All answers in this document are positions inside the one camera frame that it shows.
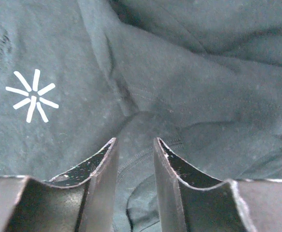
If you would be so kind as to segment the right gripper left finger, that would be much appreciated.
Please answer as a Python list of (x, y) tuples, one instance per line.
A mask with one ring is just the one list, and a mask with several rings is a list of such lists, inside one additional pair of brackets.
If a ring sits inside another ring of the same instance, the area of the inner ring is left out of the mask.
[(40, 182), (26, 178), (6, 232), (109, 232), (118, 169), (116, 138), (75, 167)]

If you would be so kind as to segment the black t shirt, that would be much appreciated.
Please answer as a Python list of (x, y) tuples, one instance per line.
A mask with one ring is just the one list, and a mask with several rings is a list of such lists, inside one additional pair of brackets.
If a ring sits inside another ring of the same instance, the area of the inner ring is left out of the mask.
[(153, 139), (282, 179), (282, 0), (0, 0), (0, 175), (119, 141), (115, 232), (158, 232)]

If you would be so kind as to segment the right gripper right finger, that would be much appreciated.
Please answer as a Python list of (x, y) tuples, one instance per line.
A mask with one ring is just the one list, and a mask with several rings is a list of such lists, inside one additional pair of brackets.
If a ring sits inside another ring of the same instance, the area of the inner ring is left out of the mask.
[(221, 181), (154, 139), (154, 167), (163, 232), (255, 232), (239, 182)]

